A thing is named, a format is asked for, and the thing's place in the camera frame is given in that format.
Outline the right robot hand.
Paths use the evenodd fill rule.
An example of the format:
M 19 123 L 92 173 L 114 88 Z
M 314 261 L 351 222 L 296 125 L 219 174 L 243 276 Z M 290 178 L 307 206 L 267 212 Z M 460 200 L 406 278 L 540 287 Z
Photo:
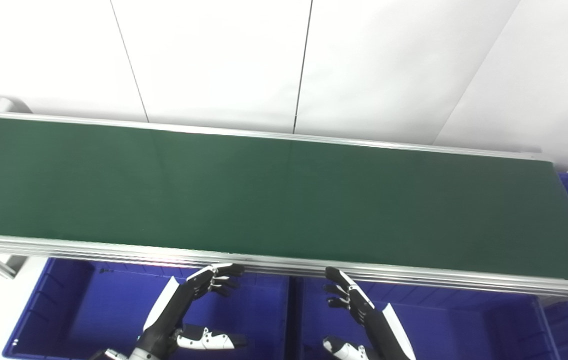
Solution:
M 322 340 L 323 348 L 338 360 L 414 360 L 414 348 L 391 303 L 377 308 L 364 290 L 341 269 L 328 266 L 325 292 L 332 294 L 326 301 L 330 308 L 348 310 L 362 326 L 371 346 L 358 345 L 334 335 Z

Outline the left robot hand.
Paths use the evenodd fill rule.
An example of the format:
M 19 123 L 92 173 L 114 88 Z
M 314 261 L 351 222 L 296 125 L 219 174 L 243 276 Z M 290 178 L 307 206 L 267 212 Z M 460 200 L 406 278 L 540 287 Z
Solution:
M 220 351 L 246 346 L 244 335 L 184 323 L 184 317 L 195 300 L 209 292 L 228 297 L 231 289 L 239 287 L 234 278 L 243 273 L 245 267 L 241 264 L 214 263 L 194 272 L 181 284 L 170 278 L 149 313 L 130 358 L 167 360 L 178 348 Z

